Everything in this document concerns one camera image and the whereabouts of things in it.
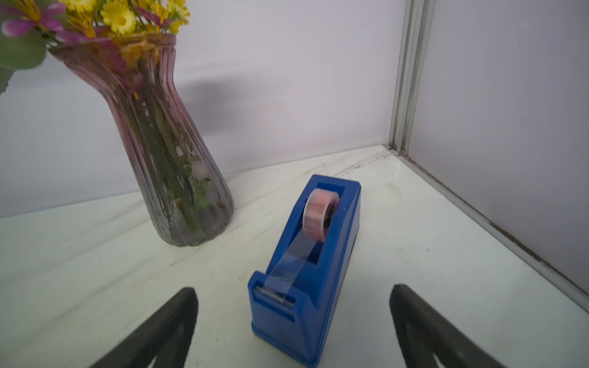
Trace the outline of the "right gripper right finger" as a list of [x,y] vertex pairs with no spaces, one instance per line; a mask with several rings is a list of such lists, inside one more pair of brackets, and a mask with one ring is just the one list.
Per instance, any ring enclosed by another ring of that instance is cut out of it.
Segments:
[[407,367],[502,367],[407,285],[394,285],[390,310]]

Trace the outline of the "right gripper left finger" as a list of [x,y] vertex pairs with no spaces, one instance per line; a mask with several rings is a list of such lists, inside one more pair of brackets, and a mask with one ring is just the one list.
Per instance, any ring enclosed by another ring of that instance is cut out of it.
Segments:
[[184,367],[193,339],[199,301],[182,288],[93,367]]

